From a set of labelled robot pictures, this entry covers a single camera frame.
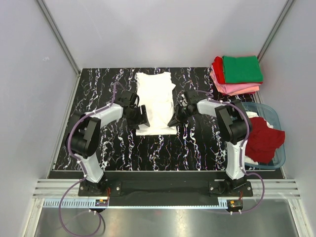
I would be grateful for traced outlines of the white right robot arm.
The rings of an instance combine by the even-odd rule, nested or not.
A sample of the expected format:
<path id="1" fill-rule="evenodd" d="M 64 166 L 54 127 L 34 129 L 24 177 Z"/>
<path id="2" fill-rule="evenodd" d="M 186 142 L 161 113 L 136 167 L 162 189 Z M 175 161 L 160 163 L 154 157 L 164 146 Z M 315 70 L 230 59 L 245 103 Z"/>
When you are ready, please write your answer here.
<path id="1" fill-rule="evenodd" d="M 181 101 L 175 106 L 169 127 L 179 126 L 196 114 L 215 117 L 221 138 L 227 145 L 227 179 L 223 182 L 220 193 L 237 195 L 246 184 L 245 148 L 252 125 L 240 100 L 232 102 L 216 101 L 210 94 L 200 96 L 197 91 L 186 91 Z"/>

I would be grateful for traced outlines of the white printed t shirt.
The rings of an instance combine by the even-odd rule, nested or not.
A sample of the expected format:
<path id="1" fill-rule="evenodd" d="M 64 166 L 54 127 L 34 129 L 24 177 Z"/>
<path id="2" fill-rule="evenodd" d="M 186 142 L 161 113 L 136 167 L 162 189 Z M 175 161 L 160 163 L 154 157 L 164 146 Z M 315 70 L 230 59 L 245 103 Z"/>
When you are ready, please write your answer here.
<path id="1" fill-rule="evenodd" d="M 140 125 L 136 130 L 137 136 L 175 135 L 176 127 L 169 127 L 174 114 L 173 89 L 171 73 L 157 75 L 136 73 L 137 95 L 140 105 L 146 107 L 149 126 Z"/>

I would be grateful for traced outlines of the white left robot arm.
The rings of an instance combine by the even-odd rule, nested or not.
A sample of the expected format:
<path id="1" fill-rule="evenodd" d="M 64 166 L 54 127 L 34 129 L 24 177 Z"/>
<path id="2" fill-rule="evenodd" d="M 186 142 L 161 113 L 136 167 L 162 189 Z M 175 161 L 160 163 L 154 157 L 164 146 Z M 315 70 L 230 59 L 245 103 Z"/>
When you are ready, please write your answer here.
<path id="1" fill-rule="evenodd" d="M 124 91 L 109 105 L 93 112 L 75 112 L 71 117 L 64 143 L 69 155 L 83 170 L 83 190 L 100 196 L 107 188 L 105 174 L 96 155 L 102 127 L 121 118 L 126 119 L 130 129 L 139 129 L 140 125 L 150 126 L 146 106 L 139 105 L 139 102 L 135 92 Z"/>

